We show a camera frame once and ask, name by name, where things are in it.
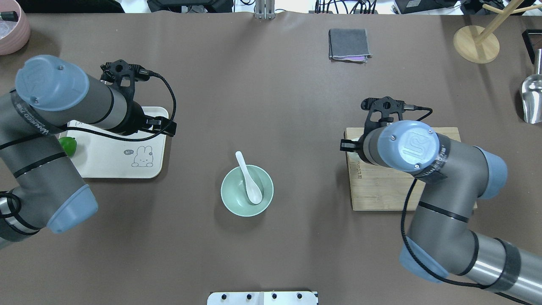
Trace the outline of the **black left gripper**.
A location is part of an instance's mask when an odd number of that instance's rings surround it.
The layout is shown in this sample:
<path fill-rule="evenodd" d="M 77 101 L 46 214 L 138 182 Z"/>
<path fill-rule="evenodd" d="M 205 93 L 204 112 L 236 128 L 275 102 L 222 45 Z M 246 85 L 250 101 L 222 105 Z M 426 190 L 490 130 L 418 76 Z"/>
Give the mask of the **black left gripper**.
<path fill-rule="evenodd" d="M 176 135 L 176 122 L 168 118 L 146 118 L 142 107 L 137 102 L 130 102 L 124 118 L 124 135 L 137 133 L 147 122 L 148 132 L 168 137 Z"/>

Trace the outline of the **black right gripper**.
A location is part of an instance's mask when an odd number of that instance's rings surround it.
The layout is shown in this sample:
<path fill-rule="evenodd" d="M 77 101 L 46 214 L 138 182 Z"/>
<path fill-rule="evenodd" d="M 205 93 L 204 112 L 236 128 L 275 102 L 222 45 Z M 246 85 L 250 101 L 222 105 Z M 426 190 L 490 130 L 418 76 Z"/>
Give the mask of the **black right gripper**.
<path fill-rule="evenodd" d="M 358 152 L 360 159 L 373 159 L 369 147 L 371 139 L 371 133 L 360 136 L 358 140 L 341 139 L 340 151 Z"/>

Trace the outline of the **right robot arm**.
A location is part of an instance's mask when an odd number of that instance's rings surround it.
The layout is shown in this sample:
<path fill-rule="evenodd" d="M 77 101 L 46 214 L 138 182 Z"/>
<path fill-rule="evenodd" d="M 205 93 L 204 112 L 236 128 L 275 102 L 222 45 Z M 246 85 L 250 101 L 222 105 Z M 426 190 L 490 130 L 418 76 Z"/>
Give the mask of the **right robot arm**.
<path fill-rule="evenodd" d="M 428 281 L 540 305 L 541 257 L 468 228 L 476 201 L 495 197 L 506 183 L 499 156 L 416 120 L 364 132 L 356 141 L 341 140 L 340 149 L 425 184 L 408 232 L 401 226 L 399 260 L 406 269 Z"/>

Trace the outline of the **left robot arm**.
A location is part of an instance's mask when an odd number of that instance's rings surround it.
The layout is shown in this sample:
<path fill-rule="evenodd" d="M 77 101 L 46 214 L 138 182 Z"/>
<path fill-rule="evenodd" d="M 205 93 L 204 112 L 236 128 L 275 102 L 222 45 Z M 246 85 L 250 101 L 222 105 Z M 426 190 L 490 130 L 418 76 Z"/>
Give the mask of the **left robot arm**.
<path fill-rule="evenodd" d="M 64 233 L 93 216 L 98 204 L 57 135 L 72 120 L 100 131 L 78 131 L 130 141 L 135 133 L 174 137 L 177 100 L 159 73 L 124 60 L 101 65 L 96 79 L 53 55 L 37 55 L 16 73 L 1 96 L 1 158 L 19 184 L 1 192 L 1 247 L 22 242 L 47 227 Z M 155 77 L 170 92 L 169 118 L 149 116 L 134 101 L 135 83 Z"/>

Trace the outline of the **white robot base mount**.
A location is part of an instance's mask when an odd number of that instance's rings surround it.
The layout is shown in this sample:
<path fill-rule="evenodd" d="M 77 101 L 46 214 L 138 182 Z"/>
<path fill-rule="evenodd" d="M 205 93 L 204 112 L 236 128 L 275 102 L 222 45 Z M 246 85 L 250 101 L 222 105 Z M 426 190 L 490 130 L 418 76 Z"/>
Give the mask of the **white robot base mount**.
<path fill-rule="evenodd" d="M 317 292 L 312 291 L 241 291 L 215 292 L 207 305 L 319 305 Z"/>

